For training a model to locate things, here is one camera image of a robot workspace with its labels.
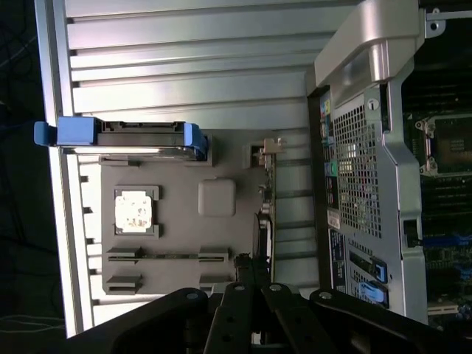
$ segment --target cable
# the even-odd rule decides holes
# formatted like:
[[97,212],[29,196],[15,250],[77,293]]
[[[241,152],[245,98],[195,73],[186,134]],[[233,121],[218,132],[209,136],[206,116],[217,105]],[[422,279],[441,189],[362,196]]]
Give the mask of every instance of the cable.
[[22,52],[24,52],[25,50],[27,50],[27,47],[37,38],[38,36],[35,35],[33,38],[29,39],[25,45],[23,47],[21,47],[17,52],[15,52],[14,54],[11,54],[10,58],[9,59],[6,59],[4,60],[2,63],[0,63],[0,69],[3,68],[5,65],[11,63],[11,61],[13,59],[15,59],[16,57],[18,57]]
[[16,317],[24,317],[25,319],[44,319],[44,320],[48,320],[48,321],[64,321],[64,319],[61,319],[59,317],[46,317],[46,316],[31,316],[31,315],[7,315],[7,316],[3,316],[3,317],[0,317],[0,320],[2,319],[14,319]]
[[[26,51],[27,54],[28,54],[28,58],[29,58],[29,67],[28,67],[28,70],[27,70],[27,73],[26,74],[29,74],[32,70],[32,53],[31,51],[28,49],[28,45],[30,45],[34,40],[35,38],[31,38],[30,39],[30,42],[27,43],[24,41],[24,39],[20,36],[20,35],[17,35],[15,33],[15,31],[13,31],[10,27],[8,27],[4,22],[1,22],[0,21],[0,29],[1,29],[1,32],[2,32],[2,36],[4,38],[4,48],[7,50],[7,63],[8,62],[12,62],[13,60],[13,56],[10,52],[10,44],[13,42],[13,41],[17,41],[20,43],[20,45],[22,46],[21,48],[21,51]],[[9,41],[7,41],[7,36],[5,35],[5,32],[8,32],[13,38],[11,38]]]
[[27,0],[22,0],[21,5],[22,5],[21,7],[23,9],[23,11],[22,11],[22,13],[23,13],[23,28],[21,28],[21,31],[18,34],[19,37],[24,35],[26,33],[27,29],[28,29]]
[[42,326],[42,327],[59,327],[59,326],[51,326],[50,324],[46,324],[46,323],[17,321],[15,319],[2,319],[2,321],[11,322],[11,323],[18,323],[19,325],[31,325],[31,326]]
[[57,256],[58,255],[58,253],[56,251],[53,251],[51,249],[46,249],[46,248],[41,247],[41,246],[36,246],[35,244],[32,244],[30,242],[21,242],[19,240],[14,239],[14,238],[5,237],[5,236],[0,236],[0,240],[12,242],[12,243],[15,243],[15,244],[17,244],[21,247],[25,247],[27,249],[33,249],[35,251],[39,251],[39,252],[43,252],[43,253],[47,253],[47,254],[50,254],[52,256]]
[[47,327],[47,328],[41,328],[39,330],[0,330],[0,333],[10,333],[10,334],[15,334],[15,333],[38,333],[38,332],[44,332],[45,330],[64,330],[64,326]]

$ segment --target motherboard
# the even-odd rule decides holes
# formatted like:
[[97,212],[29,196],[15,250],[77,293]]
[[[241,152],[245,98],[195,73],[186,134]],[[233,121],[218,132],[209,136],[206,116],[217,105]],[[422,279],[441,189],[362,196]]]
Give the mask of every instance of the motherboard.
[[472,320],[472,110],[463,80],[467,75],[460,70],[415,72],[403,88],[405,143],[420,164],[428,320],[438,328]]

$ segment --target circuit board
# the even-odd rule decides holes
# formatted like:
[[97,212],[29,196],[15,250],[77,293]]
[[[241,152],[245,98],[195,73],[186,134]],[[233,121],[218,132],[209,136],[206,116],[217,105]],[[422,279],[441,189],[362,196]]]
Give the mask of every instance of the circuit board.
[[413,111],[404,122],[420,163],[428,321],[443,329],[472,320],[472,114]]

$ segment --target label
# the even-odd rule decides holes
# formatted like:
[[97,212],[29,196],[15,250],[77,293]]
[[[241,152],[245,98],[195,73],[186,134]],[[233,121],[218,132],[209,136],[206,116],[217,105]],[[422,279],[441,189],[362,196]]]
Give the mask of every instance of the label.
[[321,114],[322,143],[329,145],[334,143],[333,123],[331,122],[331,102],[330,92],[323,95],[319,105]]
[[153,225],[151,198],[144,191],[123,191],[115,198],[115,222],[123,233],[146,232]]
[[329,226],[334,227],[335,229],[341,228],[341,218],[339,217],[339,212],[334,210],[327,211],[327,223]]
[[330,229],[331,285],[333,289],[347,292],[346,254],[344,236]]

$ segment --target metal frame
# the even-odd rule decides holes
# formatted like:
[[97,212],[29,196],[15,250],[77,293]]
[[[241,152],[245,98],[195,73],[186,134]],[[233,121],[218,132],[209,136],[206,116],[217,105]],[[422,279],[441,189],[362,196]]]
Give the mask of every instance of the metal frame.
[[[46,122],[56,126],[58,115],[74,115],[64,2],[36,0],[35,11]],[[76,156],[66,157],[50,148],[49,163],[66,334],[70,337],[93,327],[80,177]]]
[[[277,168],[289,170],[306,160],[304,166],[308,169],[308,138],[302,130],[306,126],[303,68],[345,19],[353,8],[351,4],[308,0],[135,2],[122,8],[109,0],[35,0],[48,124],[56,125],[60,115],[84,113],[112,121],[141,121],[143,117],[165,122],[185,120],[204,125],[202,128],[290,129],[277,133],[290,145],[279,157]],[[181,25],[187,15],[198,20],[199,25],[209,23],[211,18],[212,26],[197,26],[201,33],[196,38],[192,26]],[[322,21],[311,21],[314,15]],[[284,26],[278,21],[282,17]],[[143,19],[151,29],[142,28]],[[243,21],[247,21],[246,26],[240,25]],[[122,25],[130,22],[135,24],[131,36],[128,25]],[[98,24],[105,26],[111,39],[119,38],[110,30],[110,23],[122,30],[121,39],[127,40],[125,48],[110,47],[109,42],[96,46],[94,31],[87,37],[89,25]],[[156,37],[155,26],[163,26],[165,31]],[[143,36],[150,39],[149,43],[140,40]],[[158,80],[150,82],[149,77]],[[129,110],[121,110],[122,105],[111,104],[110,97],[114,96],[107,94],[108,89],[118,90],[122,97],[130,89],[132,94],[142,89],[174,91],[171,103],[178,106],[169,106],[169,97],[156,97],[144,104],[136,100],[125,106],[131,109],[130,116]],[[87,101],[91,92],[93,100]],[[92,176],[84,170],[97,161],[93,156],[80,156],[77,161],[75,156],[65,157],[56,149],[50,150],[49,158],[67,336],[73,336],[160,295],[111,298],[103,293],[100,234],[91,227],[96,213],[83,210],[90,206],[83,200],[87,203],[90,199],[92,183],[87,186],[86,178],[80,180]],[[308,170],[303,175],[304,179],[310,178]],[[277,180],[287,184],[286,192],[297,192],[296,187],[291,187],[297,186],[295,177],[295,173],[286,173]],[[285,198],[282,204],[289,209],[303,205],[306,210],[305,205],[311,205],[308,198]],[[279,231],[281,242],[277,243],[276,252],[283,270],[280,281],[300,280],[306,287],[304,292],[310,293],[318,285],[313,222],[291,224],[305,227]],[[313,249],[310,254],[302,252],[306,245]]]
[[[424,323],[427,299],[423,250],[409,245],[403,229],[404,221],[414,221],[421,238],[419,165],[403,142],[401,85],[413,70],[415,52],[424,43],[425,22],[426,14],[417,0],[366,0],[323,49],[306,79],[308,96],[323,86],[330,87],[332,121],[363,105],[365,119],[374,127],[383,234],[382,238],[373,237],[341,220],[346,257],[349,251],[368,257],[358,250],[361,247],[386,262],[390,309]],[[374,279],[351,264],[349,258],[346,263],[348,293],[352,292],[352,270],[361,280]]]

